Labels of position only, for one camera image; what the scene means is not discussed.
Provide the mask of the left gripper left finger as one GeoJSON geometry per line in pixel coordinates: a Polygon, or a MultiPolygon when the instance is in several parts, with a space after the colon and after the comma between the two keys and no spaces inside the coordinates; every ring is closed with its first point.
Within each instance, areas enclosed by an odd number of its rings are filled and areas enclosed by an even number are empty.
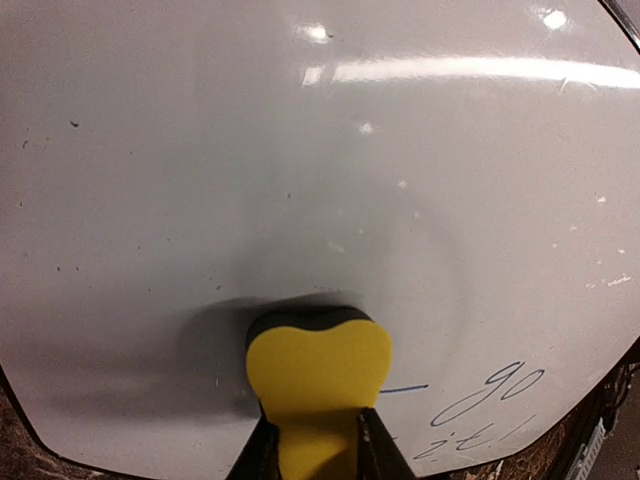
{"type": "Polygon", "coordinates": [[[261,417],[227,475],[227,480],[278,480],[278,441],[278,428],[261,417]]]}

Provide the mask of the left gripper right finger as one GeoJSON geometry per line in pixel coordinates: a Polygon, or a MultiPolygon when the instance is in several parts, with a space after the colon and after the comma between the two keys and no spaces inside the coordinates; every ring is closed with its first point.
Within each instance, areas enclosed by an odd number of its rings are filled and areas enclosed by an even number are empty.
{"type": "Polygon", "coordinates": [[[415,479],[414,473],[375,409],[361,410],[357,417],[357,425],[358,479],[415,479]]]}

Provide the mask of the yellow black eraser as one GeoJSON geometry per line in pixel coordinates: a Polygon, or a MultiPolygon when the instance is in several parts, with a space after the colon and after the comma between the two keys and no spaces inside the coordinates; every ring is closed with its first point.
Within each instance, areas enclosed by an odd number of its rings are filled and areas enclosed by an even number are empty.
{"type": "Polygon", "coordinates": [[[392,365],[390,334],[349,307],[268,313],[251,325],[246,373],[278,430],[284,479],[354,479],[357,418],[392,365]]]}

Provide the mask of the white whiteboard black frame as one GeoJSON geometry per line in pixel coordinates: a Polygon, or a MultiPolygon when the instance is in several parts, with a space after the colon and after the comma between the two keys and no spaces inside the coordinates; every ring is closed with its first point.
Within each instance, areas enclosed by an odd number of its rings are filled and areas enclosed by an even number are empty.
{"type": "Polygon", "coordinates": [[[639,335],[616,1],[5,1],[1,367],[46,449],[217,479],[261,313],[383,326],[418,475],[528,447],[639,335]]]}

